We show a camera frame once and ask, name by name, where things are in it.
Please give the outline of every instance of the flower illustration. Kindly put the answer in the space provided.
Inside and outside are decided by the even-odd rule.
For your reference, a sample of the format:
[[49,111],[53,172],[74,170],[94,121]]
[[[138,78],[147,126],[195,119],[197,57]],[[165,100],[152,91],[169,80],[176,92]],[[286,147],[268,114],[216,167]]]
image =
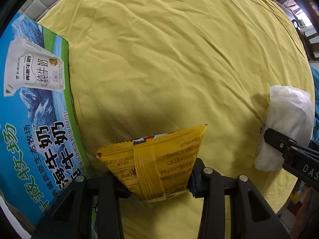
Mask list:
[[58,82],[58,71],[53,71],[51,79],[53,82]]

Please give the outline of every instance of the green stripe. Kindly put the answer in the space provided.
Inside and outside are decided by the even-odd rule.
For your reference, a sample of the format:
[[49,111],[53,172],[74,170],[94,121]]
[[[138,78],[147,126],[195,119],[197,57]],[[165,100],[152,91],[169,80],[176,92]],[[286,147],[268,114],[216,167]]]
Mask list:
[[[44,48],[50,51],[51,53],[53,53],[55,37],[56,37],[56,34],[54,32],[43,27]],[[65,100],[66,109],[69,115],[70,125],[73,131],[73,136],[88,175],[90,177],[94,177],[95,174],[92,167],[89,164],[89,161],[87,160],[87,156],[85,155],[85,151],[80,140],[78,126],[76,124],[76,120],[74,116],[73,103],[71,98],[69,64],[68,64],[69,63],[69,44],[65,39],[62,39],[61,59],[64,62],[64,81],[65,81],[65,90],[63,92],[64,100]]]

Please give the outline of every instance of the yellow bed sheet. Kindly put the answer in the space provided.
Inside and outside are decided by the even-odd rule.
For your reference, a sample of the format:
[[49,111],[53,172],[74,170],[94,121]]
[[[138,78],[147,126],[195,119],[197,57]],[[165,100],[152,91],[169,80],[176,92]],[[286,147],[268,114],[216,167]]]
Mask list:
[[[270,0],[62,0],[40,23],[70,45],[74,108],[91,164],[97,148],[208,124],[199,157],[246,174],[275,211],[296,178],[254,168],[269,87],[314,85],[302,44]],[[126,238],[197,237],[190,193],[122,201]]]

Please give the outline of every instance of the metal screw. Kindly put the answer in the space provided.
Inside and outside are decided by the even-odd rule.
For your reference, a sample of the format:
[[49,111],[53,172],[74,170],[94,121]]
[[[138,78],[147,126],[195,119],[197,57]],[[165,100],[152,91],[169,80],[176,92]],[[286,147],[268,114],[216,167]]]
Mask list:
[[206,167],[206,168],[204,168],[204,173],[211,174],[211,173],[213,173],[213,169],[210,167]]
[[239,176],[239,179],[240,179],[242,182],[248,181],[248,177],[247,177],[246,175],[240,175],[240,176]]
[[83,177],[82,175],[80,175],[80,176],[77,176],[77,177],[75,178],[75,180],[76,180],[77,182],[82,182],[82,181],[84,181],[84,177]]

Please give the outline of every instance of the yellow snack packet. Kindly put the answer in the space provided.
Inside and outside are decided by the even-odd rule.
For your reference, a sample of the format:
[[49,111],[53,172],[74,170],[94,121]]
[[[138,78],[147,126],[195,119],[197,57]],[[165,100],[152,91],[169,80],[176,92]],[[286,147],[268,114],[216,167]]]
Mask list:
[[99,148],[99,158],[133,193],[149,202],[172,198],[186,186],[207,126]]

